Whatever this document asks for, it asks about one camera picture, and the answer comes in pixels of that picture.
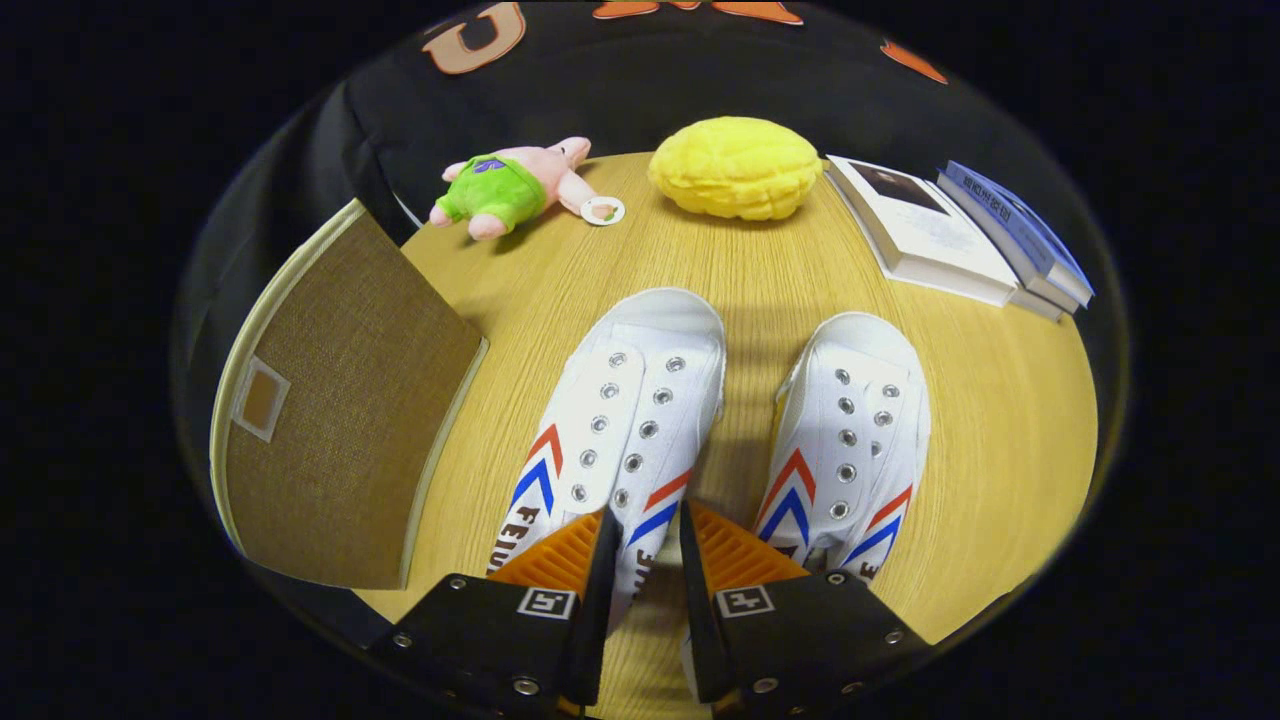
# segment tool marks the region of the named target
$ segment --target stack of books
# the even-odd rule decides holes
[[[938,187],[991,238],[1018,275],[1010,302],[1056,320],[1088,307],[1093,286],[1048,224],[1016,195],[956,161],[938,173]]]
[[[951,161],[937,183],[827,155],[884,277],[1051,320],[1088,306],[1093,287],[1048,225],[1016,195]]]

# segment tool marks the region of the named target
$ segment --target yellow plush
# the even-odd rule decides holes
[[[796,211],[822,173],[805,138],[758,118],[700,120],[668,137],[649,179],[691,213],[777,220]]]

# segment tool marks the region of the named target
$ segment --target canvas shoe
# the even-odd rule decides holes
[[[874,315],[814,332],[778,389],[756,537],[810,570],[870,583],[924,471],[929,395],[911,343]]]
[[[724,397],[724,325],[654,288],[614,305],[564,364],[516,482],[489,574],[608,505],[622,527],[609,629],[639,593]]]

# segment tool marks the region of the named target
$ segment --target wooden table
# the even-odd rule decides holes
[[[887,281],[840,196],[819,178],[777,223],[692,215],[645,177],[650,154],[588,161],[627,208],[594,227],[554,208],[490,243],[422,228],[408,259],[492,346],[444,447],[406,591],[360,591],[398,621],[444,574],[483,575],[506,501],[570,352],[614,302],[657,286],[705,297],[724,319],[724,416],[690,496],[751,523],[765,491],[773,393],[814,328],[846,311],[897,325],[924,365],[928,465],[872,591],[936,643],[1036,573],[1062,541],[1093,473],[1097,405],[1070,318]],[[598,717],[705,716],[678,660],[685,623],[673,525],[640,601],[605,646]]]

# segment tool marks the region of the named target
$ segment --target orange logo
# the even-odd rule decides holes
[[[525,37],[525,15],[520,13],[520,3],[498,3],[477,17],[488,18],[493,23],[495,35],[484,47],[472,50],[462,42],[462,28],[467,27],[466,23],[451,27],[422,46],[422,53],[431,55],[442,73],[460,76],[488,65],[506,55]]]
[[[904,49],[900,45],[895,45],[888,38],[884,40],[884,45],[881,45],[881,53],[888,55],[890,58],[897,60],[899,63],[911,68],[913,70],[920,73],[922,76],[941,82],[942,85],[951,85],[947,78],[942,76],[937,69],[933,68],[924,58],[920,58],[915,53]]]
[[[703,3],[602,3],[591,17],[600,20],[616,18],[630,18],[632,15],[648,15],[657,13],[662,5],[673,5],[681,10],[694,10]],[[788,26],[803,26],[804,19],[795,13],[787,12],[782,3],[712,3],[713,9],[730,15],[742,15],[746,18],[759,18]]]

